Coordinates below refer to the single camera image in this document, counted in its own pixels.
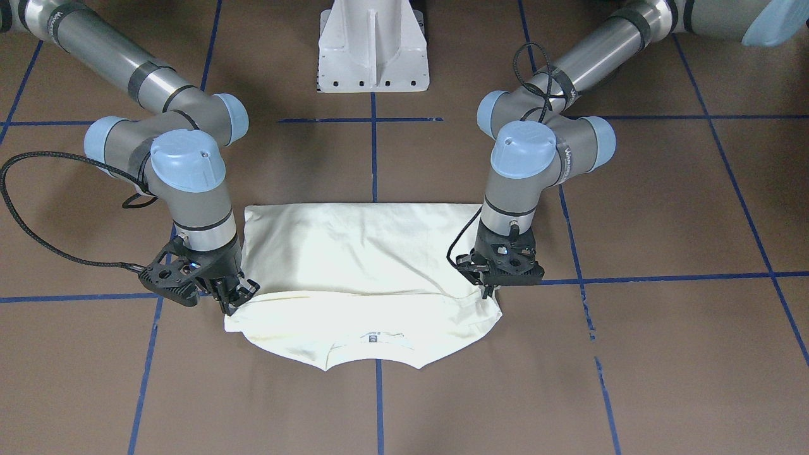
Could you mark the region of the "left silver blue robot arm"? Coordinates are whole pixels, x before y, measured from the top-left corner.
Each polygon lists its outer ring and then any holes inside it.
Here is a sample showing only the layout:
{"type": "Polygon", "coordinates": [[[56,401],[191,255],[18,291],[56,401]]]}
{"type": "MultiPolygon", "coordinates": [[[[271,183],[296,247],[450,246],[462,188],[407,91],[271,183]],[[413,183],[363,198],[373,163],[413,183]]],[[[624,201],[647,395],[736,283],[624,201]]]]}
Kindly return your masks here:
{"type": "Polygon", "coordinates": [[[610,161],[616,134],[599,116],[564,116],[625,61],[676,32],[774,47],[807,21],[806,1],[627,1],[557,61],[531,78],[517,74],[513,92],[495,90],[477,110],[495,141],[471,252],[454,267],[482,297],[496,288],[538,285],[532,222],[540,194],[610,161]]]}

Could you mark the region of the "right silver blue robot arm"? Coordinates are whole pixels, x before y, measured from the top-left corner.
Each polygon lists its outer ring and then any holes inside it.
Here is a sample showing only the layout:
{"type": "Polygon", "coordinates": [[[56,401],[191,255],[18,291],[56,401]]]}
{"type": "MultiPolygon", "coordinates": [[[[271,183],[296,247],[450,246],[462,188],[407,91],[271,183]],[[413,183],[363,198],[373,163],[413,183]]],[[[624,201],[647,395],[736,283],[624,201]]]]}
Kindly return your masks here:
{"type": "Polygon", "coordinates": [[[110,26],[81,1],[3,1],[2,32],[30,32],[51,42],[124,90],[151,118],[106,116],[86,132],[84,155],[29,152],[75,159],[129,181],[137,196],[167,204],[176,233],[153,262],[98,262],[136,274],[145,288],[193,307],[205,292],[234,314],[259,285],[245,277],[241,245],[221,149],[243,138],[249,117],[233,95],[205,94],[110,26]]]}

